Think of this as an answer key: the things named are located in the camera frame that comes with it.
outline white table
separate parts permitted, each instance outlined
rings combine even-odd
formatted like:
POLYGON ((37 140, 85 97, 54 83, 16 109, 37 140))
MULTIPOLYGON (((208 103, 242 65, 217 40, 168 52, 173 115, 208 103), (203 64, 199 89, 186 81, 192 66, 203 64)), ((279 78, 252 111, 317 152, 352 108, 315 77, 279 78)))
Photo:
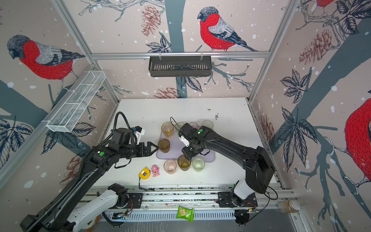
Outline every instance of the white table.
MULTIPOLYGON (((251 116, 245 98, 185 98, 185 99, 122 99, 116 112, 123 112, 131 127, 145 129, 141 142, 151 141, 157 144, 160 138, 161 125, 173 117, 177 122, 195 121, 201 125, 209 119, 214 123, 214 131, 224 138, 241 145, 256 148, 263 146, 251 116)), ((119 116, 117 128, 125 127, 124 119, 119 116)), ((111 123, 108 132, 113 128, 111 123)), ((117 166, 128 162, 121 159, 117 166)), ((206 163, 201 172, 193 167, 182 171, 179 167, 174 174, 164 171, 165 160, 156 157, 133 158, 131 163, 121 169, 113 166, 93 187, 106 187, 118 183, 125 187, 138 186, 138 174, 152 165, 160 167, 160 175, 141 180, 143 187, 222 187, 231 186, 245 177, 245 170, 225 156, 215 153, 215 160, 206 163)))

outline pink toy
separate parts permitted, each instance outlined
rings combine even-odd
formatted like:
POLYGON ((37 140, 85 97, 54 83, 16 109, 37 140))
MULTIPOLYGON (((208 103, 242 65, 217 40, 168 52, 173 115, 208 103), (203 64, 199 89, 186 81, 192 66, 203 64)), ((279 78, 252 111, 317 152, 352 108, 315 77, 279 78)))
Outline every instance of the pink toy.
POLYGON ((153 177, 156 177, 156 176, 160 175, 160 173, 158 173, 159 170, 160 170, 160 168, 157 167, 157 165, 152 166, 153 177))

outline metal shelf basket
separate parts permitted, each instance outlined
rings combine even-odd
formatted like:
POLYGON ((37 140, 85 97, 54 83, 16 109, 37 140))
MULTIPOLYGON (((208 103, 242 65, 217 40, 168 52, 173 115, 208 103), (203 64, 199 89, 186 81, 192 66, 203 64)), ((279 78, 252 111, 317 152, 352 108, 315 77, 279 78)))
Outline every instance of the metal shelf basket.
POLYGON ((151 56, 148 69, 152 77, 210 76, 211 56, 151 56))
POLYGON ((51 131, 71 132, 106 79, 102 71, 89 71, 84 74, 85 77, 80 77, 84 78, 82 82, 76 89, 68 91, 72 94, 46 125, 51 131))

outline yellow tape measure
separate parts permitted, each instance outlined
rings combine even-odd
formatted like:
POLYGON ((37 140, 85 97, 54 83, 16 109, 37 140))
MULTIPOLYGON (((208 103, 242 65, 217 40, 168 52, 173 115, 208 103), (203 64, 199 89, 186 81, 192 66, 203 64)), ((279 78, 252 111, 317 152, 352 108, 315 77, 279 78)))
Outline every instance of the yellow tape measure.
POLYGON ((140 173, 139 177, 142 178, 143 180, 146 180, 150 177, 150 171, 148 170, 147 167, 145 167, 140 173))

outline white wire basket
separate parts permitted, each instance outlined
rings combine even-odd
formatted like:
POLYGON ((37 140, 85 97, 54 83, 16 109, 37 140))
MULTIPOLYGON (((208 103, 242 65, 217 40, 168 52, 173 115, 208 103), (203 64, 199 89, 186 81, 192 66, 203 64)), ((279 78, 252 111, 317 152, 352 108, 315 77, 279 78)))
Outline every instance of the white wire basket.
POLYGON ((82 82, 71 90, 71 96, 46 126, 54 132, 71 132, 105 79, 103 71, 85 72, 82 82))

